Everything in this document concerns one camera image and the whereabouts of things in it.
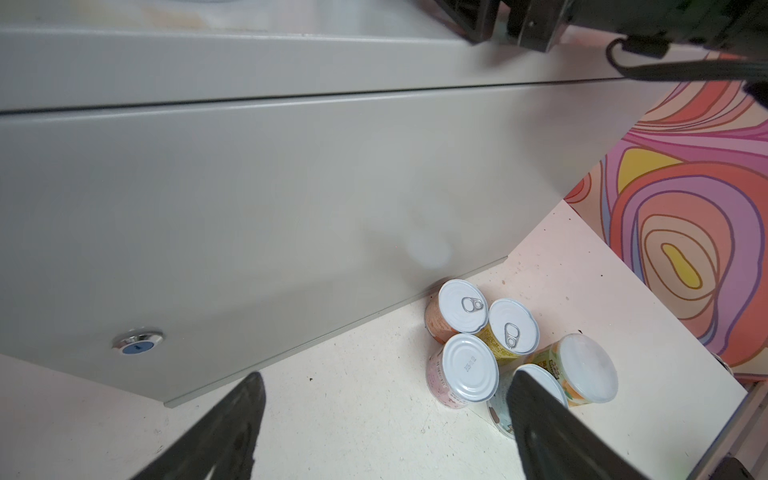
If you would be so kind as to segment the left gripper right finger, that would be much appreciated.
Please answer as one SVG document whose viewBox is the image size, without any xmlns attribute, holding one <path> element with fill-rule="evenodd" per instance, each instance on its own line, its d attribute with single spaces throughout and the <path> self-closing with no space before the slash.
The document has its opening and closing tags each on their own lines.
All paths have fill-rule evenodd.
<svg viewBox="0 0 768 480">
<path fill-rule="evenodd" d="M 515 441 L 527 479 L 646 479 L 569 410 L 550 427 L 518 432 Z"/>
</svg>

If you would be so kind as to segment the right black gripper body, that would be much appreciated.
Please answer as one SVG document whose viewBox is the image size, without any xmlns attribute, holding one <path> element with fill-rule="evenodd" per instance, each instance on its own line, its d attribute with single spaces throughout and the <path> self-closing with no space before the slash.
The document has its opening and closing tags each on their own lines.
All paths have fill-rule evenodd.
<svg viewBox="0 0 768 480">
<path fill-rule="evenodd" d="M 437 5 L 473 43 L 494 38 L 518 47 L 548 52 L 568 25 L 573 1 L 567 0 L 437 0 Z"/>
</svg>

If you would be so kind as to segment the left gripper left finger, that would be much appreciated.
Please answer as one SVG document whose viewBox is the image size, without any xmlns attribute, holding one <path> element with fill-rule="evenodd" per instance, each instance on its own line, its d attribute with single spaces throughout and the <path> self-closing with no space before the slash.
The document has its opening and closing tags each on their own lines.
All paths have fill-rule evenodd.
<svg viewBox="0 0 768 480">
<path fill-rule="evenodd" d="M 252 372 L 137 479 L 249 479 L 266 407 L 262 375 Z"/>
</svg>

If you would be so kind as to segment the can blue green label front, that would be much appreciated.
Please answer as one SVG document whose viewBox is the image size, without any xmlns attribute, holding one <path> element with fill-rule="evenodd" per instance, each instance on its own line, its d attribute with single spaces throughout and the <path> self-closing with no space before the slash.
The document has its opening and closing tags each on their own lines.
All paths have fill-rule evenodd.
<svg viewBox="0 0 768 480">
<path fill-rule="evenodd" d="M 539 365 L 524 364 L 500 374 L 498 388 L 487 407 L 496 428 L 514 438 L 528 427 L 550 427 L 569 405 L 552 373 Z"/>
</svg>

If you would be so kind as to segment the can plain lid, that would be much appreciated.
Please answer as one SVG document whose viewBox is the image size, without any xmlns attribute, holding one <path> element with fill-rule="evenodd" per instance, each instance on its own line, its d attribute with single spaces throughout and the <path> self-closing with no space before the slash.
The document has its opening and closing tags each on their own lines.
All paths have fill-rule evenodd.
<svg viewBox="0 0 768 480">
<path fill-rule="evenodd" d="M 452 336 L 427 361 L 426 381 L 442 405 L 462 409 L 491 399 L 499 385 L 499 368 L 490 348 L 471 334 Z"/>
</svg>

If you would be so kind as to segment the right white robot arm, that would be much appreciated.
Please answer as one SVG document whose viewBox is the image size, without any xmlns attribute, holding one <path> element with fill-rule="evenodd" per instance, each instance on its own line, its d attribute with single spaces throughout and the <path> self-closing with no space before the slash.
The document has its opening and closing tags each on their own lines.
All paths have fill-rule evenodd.
<svg viewBox="0 0 768 480">
<path fill-rule="evenodd" d="M 767 104 L 767 4 L 733 1 L 421 1 L 419 7 L 473 44 L 506 15 L 507 44 L 547 52 L 569 26 L 613 35 L 607 62 L 647 82 L 739 81 Z"/>
</svg>

